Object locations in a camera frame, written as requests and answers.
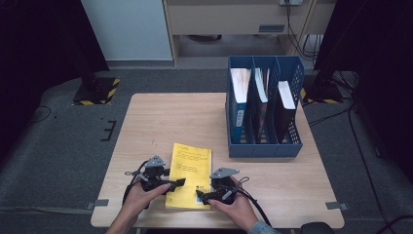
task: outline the human hand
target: human hand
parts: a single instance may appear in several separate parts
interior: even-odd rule
[[[128,233],[136,223],[139,214],[148,204],[159,195],[164,194],[169,188],[170,183],[145,192],[140,182],[137,182],[131,188],[124,205],[106,233]]]
[[[234,177],[231,176],[231,179],[238,184]],[[208,202],[214,209],[226,214],[237,226],[248,232],[258,221],[258,218],[249,200],[244,195],[237,193],[234,200],[234,203],[231,205],[226,205],[217,200],[209,200]]]

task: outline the handheld controller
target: handheld controller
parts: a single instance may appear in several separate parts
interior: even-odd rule
[[[239,172],[239,170],[219,168],[210,176],[211,186],[214,191],[204,193],[196,190],[197,196],[203,201],[204,205],[209,204],[209,199],[217,200],[227,205],[233,204],[238,187],[237,184],[231,180],[230,176]]]
[[[148,161],[143,162],[140,167],[133,173],[126,172],[125,175],[133,176],[130,185],[128,185],[125,194],[123,203],[128,197],[131,188],[136,184],[136,178],[139,176],[140,184],[144,191],[150,191],[155,189],[163,184],[170,183],[170,188],[163,194],[166,195],[167,192],[173,192],[176,187],[183,186],[185,184],[185,178],[178,179],[177,181],[172,180],[163,180],[161,176],[169,176],[170,169],[165,169],[164,165],[166,163],[159,155],[155,155],[150,158]],[[142,173],[140,170],[145,167],[145,171]]]

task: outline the power outlet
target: power outlet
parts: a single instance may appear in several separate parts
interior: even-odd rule
[[[289,0],[288,2],[289,2],[289,5],[290,5],[290,6],[300,6],[300,5],[303,5],[303,0]],[[285,6],[285,5],[286,5],[285,0],[280,0],[280,5],[281,5],[281,6]]]

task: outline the blue file organizer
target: blue file organizer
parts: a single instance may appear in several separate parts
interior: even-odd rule
[[[289,56],[230,56],[228,58],[228,70],[230,68],[248,68],[251,70],[251,77],[254,77],[253,68],[270,68],[276,76],[277,81],[288,81],[291,93],[297,106],[300,91],[304,81],[304,66],[299,57]],[[295,157],[298,155],[303,143],[301,142],[297,128],[295,126],[295,118],[291,121],[288,127],[288,133],[285,136],[283,143],[277,141],[275,135],[274,123],[271,120],[265,121],[265,140],[259,144],[251,143],[252,130],[250,124],[250,116],[244,117],[244,137],[240,143],[233,143],[231,141],[231,123],[229,117],[229,96],[233,94],[233,87],[231,83],[231,72],[228,72],[228,86],[227,86],[227,101],[226,119],[227,119],[227,135],[228,135],[228,149],[230,158],[284,158]]]

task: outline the yellow booklet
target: yellow booklet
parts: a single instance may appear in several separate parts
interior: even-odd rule
[[[211,149],[185,144],[173,145],[170,180],[186,178],[185,184],[167,193],[166,207],[210,209],[198,198],[196,190],[210,192]]]

